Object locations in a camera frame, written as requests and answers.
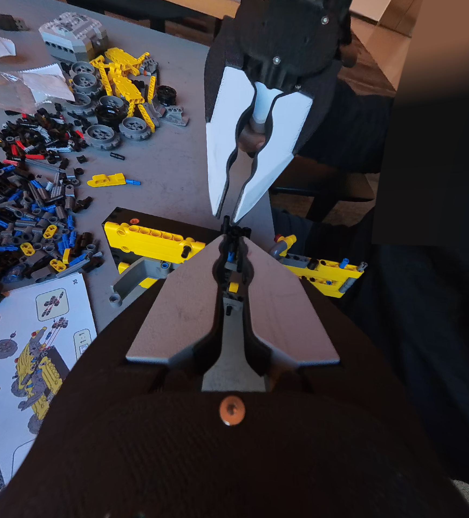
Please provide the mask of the white instruction booklet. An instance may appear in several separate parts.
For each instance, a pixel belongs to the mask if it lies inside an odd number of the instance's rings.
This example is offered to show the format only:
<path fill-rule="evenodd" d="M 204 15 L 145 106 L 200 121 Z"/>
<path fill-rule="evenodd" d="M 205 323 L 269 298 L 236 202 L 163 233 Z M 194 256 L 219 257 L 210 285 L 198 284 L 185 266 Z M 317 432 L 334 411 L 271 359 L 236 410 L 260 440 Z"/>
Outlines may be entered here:
<path fill-rule="evenodd" d="M 0 492 L 96 335 L 81 274 L 15 289 L 0 302 Z"/>

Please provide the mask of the small black connector piece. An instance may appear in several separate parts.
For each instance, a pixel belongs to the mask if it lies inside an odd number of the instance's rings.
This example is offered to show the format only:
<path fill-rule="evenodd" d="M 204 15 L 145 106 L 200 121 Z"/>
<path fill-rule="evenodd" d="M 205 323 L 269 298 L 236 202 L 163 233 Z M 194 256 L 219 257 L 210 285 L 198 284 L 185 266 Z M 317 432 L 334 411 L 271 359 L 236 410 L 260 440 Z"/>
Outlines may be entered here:
<path fill-rule="evenodd" d="M 250 227 L 240 227 L 238 225 L 232 225 L 230 216 L 224 216 L 222 225 L 220 227 L 220 233 L 227 235 L 230 239 L 238 239 L 240 237 L 251 237 L 252 230 Z"/>

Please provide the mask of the pile of mixed brick parts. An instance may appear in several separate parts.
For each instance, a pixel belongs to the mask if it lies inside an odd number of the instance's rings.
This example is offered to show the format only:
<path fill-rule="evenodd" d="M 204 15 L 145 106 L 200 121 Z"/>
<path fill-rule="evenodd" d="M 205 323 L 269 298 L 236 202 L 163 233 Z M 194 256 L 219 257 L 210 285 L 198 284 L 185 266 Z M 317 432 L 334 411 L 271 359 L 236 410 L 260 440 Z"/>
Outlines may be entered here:
<path fill-rule="evenodd" d="M 64 159 L 49 179 L 24 165 L 0 162 L 0 302 L 14 283 L 87 274 L 104 262 L 99 242 L 76 222 L 93 201 L 76 193 L 84 170 L 69 171 Z"/>

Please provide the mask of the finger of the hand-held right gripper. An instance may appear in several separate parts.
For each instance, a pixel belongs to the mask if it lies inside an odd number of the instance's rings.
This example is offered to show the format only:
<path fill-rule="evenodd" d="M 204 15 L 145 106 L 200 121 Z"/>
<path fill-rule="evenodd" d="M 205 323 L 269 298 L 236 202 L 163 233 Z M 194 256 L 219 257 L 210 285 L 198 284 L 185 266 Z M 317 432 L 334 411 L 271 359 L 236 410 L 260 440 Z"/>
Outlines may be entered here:
<path fill-rule="evenodd" d="M 313 100 L 299 91 L 257 90 L 252 115 L 254 125 L 263 124 L 266 140 L 252 162 L 251 175 L 237 200 L 232 219 L 239 222 L 269 190 L 290 164 L 294 148 Z"/>
<path fill-rule="evenodd" d="M 229 188 L 229 171 L 238 155 L 239 134 L 252 114 L 256 88 L 241 69 L 226 66 L 210 120 L 206 122 L 208 192 L 220 218 Z"/>

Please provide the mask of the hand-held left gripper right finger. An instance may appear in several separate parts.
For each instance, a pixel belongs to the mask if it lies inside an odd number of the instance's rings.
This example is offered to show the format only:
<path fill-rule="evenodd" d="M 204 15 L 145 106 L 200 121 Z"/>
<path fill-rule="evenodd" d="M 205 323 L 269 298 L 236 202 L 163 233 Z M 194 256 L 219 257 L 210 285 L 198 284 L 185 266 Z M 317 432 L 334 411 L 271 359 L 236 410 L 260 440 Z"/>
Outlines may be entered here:
<path fill-rule="evenodd" d="M 244 352 L 260 376 L 340 363 L 300 279 L 249 238 L 240 239 Z"/>

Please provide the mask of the brown wooden stool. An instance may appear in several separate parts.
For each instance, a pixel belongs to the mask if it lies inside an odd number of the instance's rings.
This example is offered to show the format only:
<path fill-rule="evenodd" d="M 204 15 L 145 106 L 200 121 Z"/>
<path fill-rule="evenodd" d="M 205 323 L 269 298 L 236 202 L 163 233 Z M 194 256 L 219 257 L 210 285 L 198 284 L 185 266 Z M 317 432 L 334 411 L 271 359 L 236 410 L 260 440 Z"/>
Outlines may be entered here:
<path fill-rule="evenodd" d="M 321 222 L 338 202 L 364 203 L 375 198 L 364 174 L 340 172 L 301 156 L 293 158 L 269 192 L 312 197 L 306 218 L 314 222 Z"/>

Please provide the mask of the grey battery hub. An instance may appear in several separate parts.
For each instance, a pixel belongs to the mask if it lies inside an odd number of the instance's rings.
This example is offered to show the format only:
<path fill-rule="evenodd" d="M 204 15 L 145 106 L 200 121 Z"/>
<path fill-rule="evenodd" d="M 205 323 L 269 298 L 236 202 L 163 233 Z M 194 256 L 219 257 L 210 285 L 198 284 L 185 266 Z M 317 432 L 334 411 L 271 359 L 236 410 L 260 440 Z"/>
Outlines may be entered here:
<path fill-rule="evenodd" d="M 109 48 L 102 23 L 76 12 L 62 13 L 38 31 L 49 54 L 62 61 L 89 62 Z"/>

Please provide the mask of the pile of black red pins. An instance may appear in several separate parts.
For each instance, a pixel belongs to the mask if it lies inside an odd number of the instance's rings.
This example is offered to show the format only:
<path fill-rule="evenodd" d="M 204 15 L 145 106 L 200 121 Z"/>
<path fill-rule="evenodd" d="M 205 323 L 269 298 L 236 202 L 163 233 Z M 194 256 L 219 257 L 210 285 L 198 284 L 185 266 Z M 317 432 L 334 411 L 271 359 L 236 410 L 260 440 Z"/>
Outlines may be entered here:
<path fill-rule="evenodd" d="M 82 152 L 87 146 L 82 129 L 60 111 L 52 114 L 41 108 L 34 115 L 22 113 L 0 127 L 0 148 L 11 165 L 22 168 L 37 165 L 66 171 L 70 154 L 76 153 L 77 164 L 86 161 Z"/>

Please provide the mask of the person's right hand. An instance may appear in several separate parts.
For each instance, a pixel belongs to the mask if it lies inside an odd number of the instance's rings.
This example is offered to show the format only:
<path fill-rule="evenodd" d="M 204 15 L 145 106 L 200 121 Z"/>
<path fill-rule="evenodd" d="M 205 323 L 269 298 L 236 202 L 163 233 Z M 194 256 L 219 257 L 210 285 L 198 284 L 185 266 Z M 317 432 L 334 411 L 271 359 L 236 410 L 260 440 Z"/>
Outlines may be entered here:
<path fill-rule="evenodd" d="M 255 132 L 248 123 L 238 136 L 238 148 L 247 155 L 254 157 L 258 150 L 264 146 L 265 141 L 265 134 Z"/>

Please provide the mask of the person's right forearm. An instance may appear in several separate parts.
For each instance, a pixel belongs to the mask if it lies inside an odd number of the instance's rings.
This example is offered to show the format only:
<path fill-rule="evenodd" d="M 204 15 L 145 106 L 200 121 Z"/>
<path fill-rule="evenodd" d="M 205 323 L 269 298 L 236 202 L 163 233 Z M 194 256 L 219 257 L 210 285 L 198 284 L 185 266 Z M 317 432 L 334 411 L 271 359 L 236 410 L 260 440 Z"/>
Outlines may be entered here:
<path fill-rule="evenodd" d="M 337 79 L 327 115 L 298 155 L 341 172 L 380 173 L 394 100 Z"/>

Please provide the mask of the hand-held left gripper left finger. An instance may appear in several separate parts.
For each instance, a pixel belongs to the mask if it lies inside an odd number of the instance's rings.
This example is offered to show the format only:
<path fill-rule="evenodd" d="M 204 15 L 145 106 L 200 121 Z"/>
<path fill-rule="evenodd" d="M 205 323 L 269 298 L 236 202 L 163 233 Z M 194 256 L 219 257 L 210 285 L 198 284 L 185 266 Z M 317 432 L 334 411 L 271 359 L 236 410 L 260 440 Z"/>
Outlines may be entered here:
<path fill-rule="evenodd" d="M 129 347 L 126 365 L 203 376 L 215 364 L 222 348 L 226 238 L 217 237 L 168 275 Z"/>

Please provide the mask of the yellow black toy vehicle model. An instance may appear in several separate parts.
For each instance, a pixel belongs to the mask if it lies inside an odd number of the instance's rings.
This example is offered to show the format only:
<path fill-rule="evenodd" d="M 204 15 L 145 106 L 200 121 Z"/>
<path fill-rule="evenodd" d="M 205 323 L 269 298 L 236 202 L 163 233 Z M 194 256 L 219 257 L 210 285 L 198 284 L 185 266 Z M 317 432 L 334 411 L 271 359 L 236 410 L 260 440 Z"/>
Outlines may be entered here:
<path fill-rule="evenodd" d="M 118 272 L 122 275 L 137 260 L 148 260 L 147 275 L 139 285 L 150 288 L 221 236 L 220 230 L 116 208 L 102 224 Z M 277 235 L 270 256 L 325 296 L 341 298 L 363 275 L 366 262 L 352 265 L 318 260 L 292 253 L 296 236 Z"/>

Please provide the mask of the dark brick motor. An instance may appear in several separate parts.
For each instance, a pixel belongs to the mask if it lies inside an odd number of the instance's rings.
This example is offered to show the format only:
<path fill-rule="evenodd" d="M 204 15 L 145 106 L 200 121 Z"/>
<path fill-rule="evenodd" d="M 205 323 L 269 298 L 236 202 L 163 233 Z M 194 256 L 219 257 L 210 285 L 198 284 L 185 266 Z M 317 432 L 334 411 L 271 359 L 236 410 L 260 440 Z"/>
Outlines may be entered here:
<path fill-rule="evenodd" d="M 28 31 L 29 28 L 22 19 L 0 13 L 0 30 L 21 32 Z"/>

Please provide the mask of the pile of yellow beams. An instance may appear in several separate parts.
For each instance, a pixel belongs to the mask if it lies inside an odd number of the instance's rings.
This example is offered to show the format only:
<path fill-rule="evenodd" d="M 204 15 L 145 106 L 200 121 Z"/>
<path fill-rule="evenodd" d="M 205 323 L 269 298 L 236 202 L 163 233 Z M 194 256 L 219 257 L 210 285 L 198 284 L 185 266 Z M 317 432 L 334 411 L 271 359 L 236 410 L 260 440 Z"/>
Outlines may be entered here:
<path fill-rule="evenodd" d="M 122 98 L 127 103 L 127 116 L 132 117 L 135 112 L 147 124 L 153 134 L 156 130 L 156 115 L 150 115 L 145 104 L 151 104 L 155 96 L 156 71 L 158 64 L 149 52 L 139 57 L 127 53 L 117 47 L 105 50 L 90 61 L 90 65 L 98 72 L 106 94 Z M 149 83 L 145 83 L 145 90 L 134 83 L 131 77 L 150 76 Z"/>

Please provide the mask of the group of grey toothed wheels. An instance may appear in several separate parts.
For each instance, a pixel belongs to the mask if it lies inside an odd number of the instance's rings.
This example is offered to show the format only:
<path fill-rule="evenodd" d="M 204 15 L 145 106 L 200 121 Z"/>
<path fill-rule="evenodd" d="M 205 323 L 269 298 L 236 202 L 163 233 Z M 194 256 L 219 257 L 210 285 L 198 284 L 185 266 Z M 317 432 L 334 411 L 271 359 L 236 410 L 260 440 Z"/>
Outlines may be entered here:
<path fill-rule="evenodd" d="M 154 133 L 150 132 L 138 112 L 132 117 L 127 116 L 126 101 L 106 94 L 99 74 L 90 62 L 75 62 L 70 68 L 70 74 L 70 86 L 75 100 L 67 102 L 67 111 L 75 123 L 81 124 L 88 146 L 109 151 L 119 145 L 121 137 L 132 141 L 146 141 L 153 136 Z M 155 96 L 151 104 L 145 104 L 148 113 L 156 115 L 156 130 L 161 121 L 175 126 L 186 126 L 188 120 L 184 116 L 183 108 L 177 104 L 177 92 L 173 87 L 160 82 L 159 67 L 156 77 Z M 131 79 L 143 91 L 150 76 Z"/>

